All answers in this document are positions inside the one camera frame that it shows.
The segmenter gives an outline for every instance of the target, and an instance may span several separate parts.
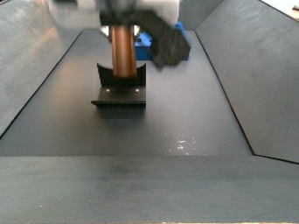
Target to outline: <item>sloped wall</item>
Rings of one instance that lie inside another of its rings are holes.
[[[54,27],[44,1],[0,5],[0,136],[80,31]]]
[[[255,153],[299,162],[299,23],[224,0],[196,32]]]
[[[180,17],[184,28],[193,31],[202,20],[217,8],[222,0],[181,0]]]

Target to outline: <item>gray metal panel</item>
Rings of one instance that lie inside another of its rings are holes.
[[[78,36],[58,30],[44,1],[0,7],[0,135]]]
[[[146,108],[101,109],[97,62],[110,44],[84,31],[0,142],[1,156],[250,155],[206,55],[158,73],[146,63]]]
[[[299,162],[299,23],[226,0],[196,32],[255,153]]]
[[[299,221],[299,166],[261,157],[1,157],[1,223]]]
[[[222,0],[181,0],[178,20],[184,29],[193,31]]]

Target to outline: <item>metal rod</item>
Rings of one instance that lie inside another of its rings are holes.
[[[113,75],[128,79],[136,77],[136,51],[130,31],[125,26],[112,26]]]

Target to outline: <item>blue object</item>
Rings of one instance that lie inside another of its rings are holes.
[[[177,29],[181,31],[181,34],[189,43],[184,28],[182,28],[182,23],[177,22],[173,29]],[[137,38],[137,41],[134,42],[134,58],[136,58],[136,60],[150,60],[150,54],[149,54],[150,45],[152,45],[152,37],[148,35],[148,33],[142,32]],[[182,60],[188,60],[188,59],[189,59],[189,54],[184,57]]]

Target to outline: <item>black bracket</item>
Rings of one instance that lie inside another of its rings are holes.
[[[98,97],[90,103],[100,106],[145,107],[145,65],[136,69],[136,78],[118,79],[113,70],[97,64],[101,88]]]

